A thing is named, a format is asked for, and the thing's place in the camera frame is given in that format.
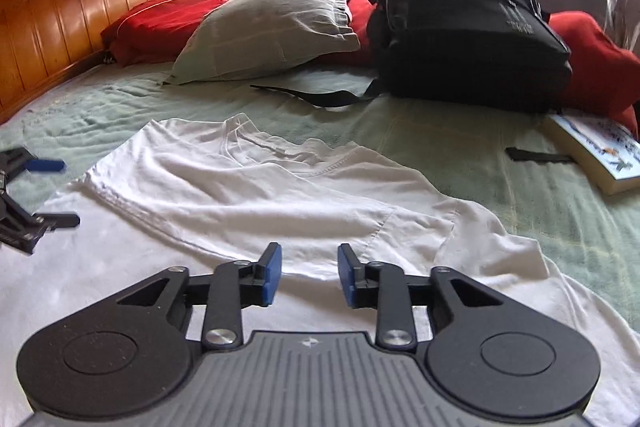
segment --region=book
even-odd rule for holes
[[[640,144],[620,124],[599,116],[550,114],[542,129],[605,194],[640,187]]]

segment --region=black clamp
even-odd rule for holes
[[[281,270],[277,243],[212,275],[167,268],[33,335],[18,355],[20,384],[34,409],[76,419],[157,403],[204,354],[243,345],[241,309],[269,306]],[[184,338],[194,305],[207,305],[199,342]]]
[[[80,224],[76,214],[29,214],[6,193],[6,186],[24,171],[62,172],[65,163],[43,160],[24,147],[0,152],[0,243],[33,253],[45,232],[72,229]]]
[[[378,310],[375,345],[414,356],[451,403],[504,421],[587,406],[600,360],[572,328],[446,266],[405,275],[344,244],[338,272],[349,306]],[[427,307],[431,340],[418,342],[412,306]]]

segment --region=red pillow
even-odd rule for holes
[[[367,24],[376,5],[368,0],[348,0],[347,6],[351,11],[351,23],[349,27],[358,36],[360,49],[354,52],[329,53],[318,57],[318,62],[323,64],[340,64],[343,66],[371,66],[373,63],[369,38],[367,37]]]
[[[583,12],[551,16],[549,25],[571,48],[571,82],[560,105],[603,116],[627,111],[640,98],[640,59],[617,47]]]
[[[151,0],[139,4],[101,33],[119,64],[175,60],[211,11],[227,0]]]
[[[627,107],[623,112],[610,114],[609,118],[624,125],[634,138],[638,139],[638,120],[636,120],[636,110],[633,105]]]

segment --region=white t-shirt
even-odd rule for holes
[[[375,312],[350,310],[337,247],[408,274],[450,266],[587,336],[602,375],[587,409],[597,426],[640,415],[640,335],[602,299],[564,276],[532,239],[507,234],[472,201],[440,194],[420,172],[350,143],[297,146],[240,114],[223,123],[150,122],[55,194],[42,211],[75,211],[80,227],[46,235],[32,257],[0,255],[0,425],[30,409],[15,357],[36,330],[168,266],[210,273],[283,249],[283,278],[268,309],[243,311],[252,330],[374,331]],[[202,320],[202,313],[194,316]],[[430,335],[415,309],[418,336]],[[198,318],[188,336],[199,336]]]

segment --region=black circular pad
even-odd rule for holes
[[[510,423],[537,423],[584,409],[600,375],[591,343],[515,303],[456,309],[430,342],[425,363],[461,405]]]
[[[556,359],[547,341],[525,333],[495,335],[482,343],[480,353],[490,367],[513,377],[542,373]]]
[[[188,375],[191,353],[156,307],[112,305],[40,330],[22,346],[16,365],[34,409],[109,419],[171,394]]]
[[[73,339],[62,355],[66,365],[78,373],[108,375],[129,365],[137,352],[136,342],[127,335],[96,331]]]

